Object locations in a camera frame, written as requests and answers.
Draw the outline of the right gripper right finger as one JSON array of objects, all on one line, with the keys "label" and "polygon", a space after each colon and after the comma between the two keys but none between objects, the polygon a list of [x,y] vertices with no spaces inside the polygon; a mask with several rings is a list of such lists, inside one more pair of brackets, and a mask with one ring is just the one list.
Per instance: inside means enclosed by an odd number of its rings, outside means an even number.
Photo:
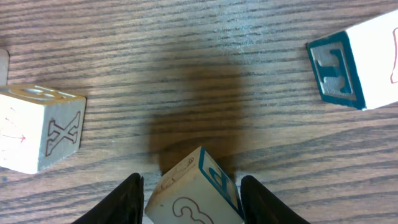
[{"label": "right gripper right finger", "polygon": [[245,224],[310,224],[252,175],[241,179]]}]

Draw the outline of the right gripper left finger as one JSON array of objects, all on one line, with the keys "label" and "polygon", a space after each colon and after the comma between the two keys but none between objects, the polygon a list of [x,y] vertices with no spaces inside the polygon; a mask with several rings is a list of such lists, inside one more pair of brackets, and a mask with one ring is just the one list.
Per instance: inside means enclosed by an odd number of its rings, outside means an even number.
[{"label": "right gripper left finger", "polygon": [[131,174],[110,194],[72,224],[141,224],[144,178]]}]

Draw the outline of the umbrella block blue side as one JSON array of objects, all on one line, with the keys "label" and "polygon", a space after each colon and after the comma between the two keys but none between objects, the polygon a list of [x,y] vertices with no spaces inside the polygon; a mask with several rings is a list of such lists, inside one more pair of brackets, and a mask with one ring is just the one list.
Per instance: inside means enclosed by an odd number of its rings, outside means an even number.
[{"label": "umbrella block blue side", "polygon": [[236,184],[198,147],[162,176],[144,209],[155,224],[243,224]]}]

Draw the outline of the block yellow C side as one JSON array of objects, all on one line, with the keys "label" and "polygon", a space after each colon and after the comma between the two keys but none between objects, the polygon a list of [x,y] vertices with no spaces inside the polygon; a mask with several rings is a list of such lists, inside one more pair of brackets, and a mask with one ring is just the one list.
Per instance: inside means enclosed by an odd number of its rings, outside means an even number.
[{"label": "block yellow C side", "polygon": [[80,147],[86,98],[35,84],[1,87],[1,167],[36,174]]}]

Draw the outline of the block blue T side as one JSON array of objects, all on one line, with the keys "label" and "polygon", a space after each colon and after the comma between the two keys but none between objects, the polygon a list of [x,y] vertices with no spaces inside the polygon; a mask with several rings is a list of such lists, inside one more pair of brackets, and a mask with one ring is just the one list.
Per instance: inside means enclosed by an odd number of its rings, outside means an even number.
[{"label": "block blue T side", "polygon": [[373,110],[397,102],[397,11],[307,44],[323,101]]}]

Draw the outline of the block green R number five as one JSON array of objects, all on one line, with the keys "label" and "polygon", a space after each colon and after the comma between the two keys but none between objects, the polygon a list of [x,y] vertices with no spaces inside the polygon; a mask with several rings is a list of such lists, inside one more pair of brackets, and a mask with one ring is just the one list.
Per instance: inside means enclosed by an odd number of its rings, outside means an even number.
[{"label": "block green R number five", "polygon": [[9,57],[9,52],[7,50],[0,50],[0,85],[7,85]]}]

